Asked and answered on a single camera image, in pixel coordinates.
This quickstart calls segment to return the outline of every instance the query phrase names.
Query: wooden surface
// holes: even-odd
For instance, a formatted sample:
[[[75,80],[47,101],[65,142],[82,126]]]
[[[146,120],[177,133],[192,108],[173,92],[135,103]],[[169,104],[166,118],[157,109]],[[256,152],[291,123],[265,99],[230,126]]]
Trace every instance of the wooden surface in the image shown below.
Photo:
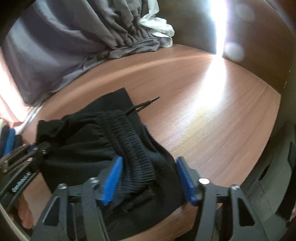
[[[235,48],[223,56],[282,92],[295,37],[265,0],[162,0],[158,4],[158,15],[174,27],[174,43],[210,53],[235,44],[243,51],[242,59],[234,58]]]
[[[139,112],[151,135],[174,158],[217,185],[241,184],[272,131],[280,95],[264,81],[221,57],[174,45],[154,53],[105,62],[55,94],[23,133],[36,136],[38,120],[59,119],[98,97],[125,87],[134,104],[160,99]],[[50,193],[41,177],[24,195],[34,222]],[[128,240],[169,241],[190,230],[196,209],[178,208]]]

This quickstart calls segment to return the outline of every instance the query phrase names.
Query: blue object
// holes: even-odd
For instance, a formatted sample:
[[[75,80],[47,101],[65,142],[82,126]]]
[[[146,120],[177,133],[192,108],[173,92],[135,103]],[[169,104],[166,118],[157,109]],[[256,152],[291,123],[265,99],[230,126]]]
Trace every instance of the blue object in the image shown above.
[[[6,141],[3,156],[7,155],[9,152],[13,150],[14,144],[15,144],[15,129],[11,128],[9,130],[9,135]]]
[[[121,156],[117,157],[115,163],[112,163],[111,165],[112,169],[109,171],[105,184],[102,187],[101,202],[104,206],[108,205],[113,199],[115,189],[122,174],[123,158]]]

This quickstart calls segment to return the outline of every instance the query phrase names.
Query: white fabric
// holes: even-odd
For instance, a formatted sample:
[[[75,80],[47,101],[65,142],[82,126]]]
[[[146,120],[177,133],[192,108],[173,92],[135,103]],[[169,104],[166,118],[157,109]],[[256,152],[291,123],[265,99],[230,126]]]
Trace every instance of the white fabric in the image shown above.
[[[167,21],[163,18],[156,17],[155,14],[159,12],[159,6],[157,0],[148,0],[149,13],[142,17],[139,23],[145,27],[151,28],[150,33],[157,37],[165,37],[167,41],[161,42],[161,47],[172,47],[175,31],[173,27],[167,24]]]

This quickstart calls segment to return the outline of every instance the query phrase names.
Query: gray curtain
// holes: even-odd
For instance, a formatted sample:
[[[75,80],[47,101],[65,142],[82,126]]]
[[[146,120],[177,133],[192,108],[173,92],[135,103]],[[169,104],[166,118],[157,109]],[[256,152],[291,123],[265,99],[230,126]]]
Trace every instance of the gray curtain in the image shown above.
[[[23,101],[36,105],[107,59],[156,51],[138,24],[147,0],[37,0],[2,45]]]

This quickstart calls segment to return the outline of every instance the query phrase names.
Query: screw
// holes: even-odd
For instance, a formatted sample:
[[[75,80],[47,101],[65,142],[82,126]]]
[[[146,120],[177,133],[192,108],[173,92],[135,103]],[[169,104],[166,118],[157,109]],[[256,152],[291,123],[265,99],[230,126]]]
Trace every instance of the screw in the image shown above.
[[[239,186],[238,185],[231,185],[231,189],[232,190],[238,190],[239,189]]]
[[[99,180],[98,180],[96,177],[91,177],[91,178],[89,179],[89,182],[90,182],[90,183],[98,183]]]
[[[68,186],[66,183],[61,183],[58,185],[59,189],[66,189]]]
[[[210,180],[207,178],[200,178],[200,179],[198,179],[198,181],[203,185],[207,185],[210,183]]]

